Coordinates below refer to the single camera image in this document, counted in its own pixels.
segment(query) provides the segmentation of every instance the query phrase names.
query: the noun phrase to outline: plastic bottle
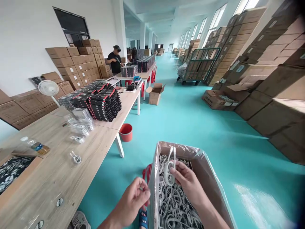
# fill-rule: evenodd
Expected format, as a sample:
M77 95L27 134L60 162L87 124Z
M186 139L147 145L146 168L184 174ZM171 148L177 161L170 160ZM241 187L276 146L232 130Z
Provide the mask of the plastic bottle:
M45 155L50 151L49 147L41 144L34 138L23 137L20 140L40 155Z

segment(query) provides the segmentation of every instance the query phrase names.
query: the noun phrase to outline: person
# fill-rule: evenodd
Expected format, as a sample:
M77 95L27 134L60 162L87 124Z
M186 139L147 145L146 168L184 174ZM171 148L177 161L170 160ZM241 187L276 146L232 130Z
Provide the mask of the person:
M111 65L113 75L116 75L121 72L122 64L121 57L119 55L121 48L118 45L113 46L113 52L109 53L106 60L106 64Z
M171 168L170 173L175 177L176 183L182 187L185 195L198 212L205 229L230 229L209 200L191 169L176 161L176 168ZM150 190L146 182L142 178L135 178L98 229L121 229L129 226L135 220L139 209L145 209L145 204L150 204L149 197Z

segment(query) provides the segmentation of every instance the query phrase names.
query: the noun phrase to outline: ceiling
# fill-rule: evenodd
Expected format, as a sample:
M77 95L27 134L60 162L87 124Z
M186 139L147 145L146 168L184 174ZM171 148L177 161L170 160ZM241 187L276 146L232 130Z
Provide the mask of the ceiling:
M132 33L139 34L140 21L158 37L181 34L193 27L195 22L203 19L217 0L129 0L133 1L134 12L128 10L125 16L125 27Z

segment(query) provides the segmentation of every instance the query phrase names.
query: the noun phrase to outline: cap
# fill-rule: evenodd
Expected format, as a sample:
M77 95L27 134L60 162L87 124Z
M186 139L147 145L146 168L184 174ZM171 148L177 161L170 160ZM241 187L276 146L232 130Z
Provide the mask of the cap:
M23 137L23 138L21 138L20 140L23 141L23 142L25 142L25 141L27 141L28 139L29 139L28 137Z

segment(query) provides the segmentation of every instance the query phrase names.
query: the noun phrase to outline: white fan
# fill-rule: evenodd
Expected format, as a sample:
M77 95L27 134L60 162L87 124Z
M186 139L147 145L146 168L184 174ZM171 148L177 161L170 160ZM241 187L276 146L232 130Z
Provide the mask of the white fan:
M54 81L50 81L50 80L41 81L38 85L38 90L44 95L51 96L51 98L54 100L57 106L60 107L59 103L53 97L59 92L59 87Z

